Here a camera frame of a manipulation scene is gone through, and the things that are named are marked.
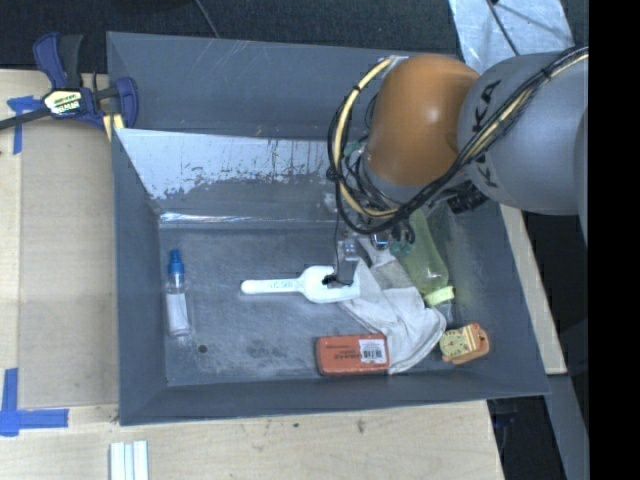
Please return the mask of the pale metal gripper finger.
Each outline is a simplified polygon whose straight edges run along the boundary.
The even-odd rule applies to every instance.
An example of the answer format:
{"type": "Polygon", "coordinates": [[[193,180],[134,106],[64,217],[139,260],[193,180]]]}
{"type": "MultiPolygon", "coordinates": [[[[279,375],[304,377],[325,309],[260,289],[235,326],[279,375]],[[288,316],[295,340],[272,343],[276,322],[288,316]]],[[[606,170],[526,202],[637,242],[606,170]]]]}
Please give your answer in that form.
{"type": "Polygon", "coordinates": [[[336,280],[341,285],[351,285],[360,260],[355,239],[344,239],[337,242],[336,280]]]}

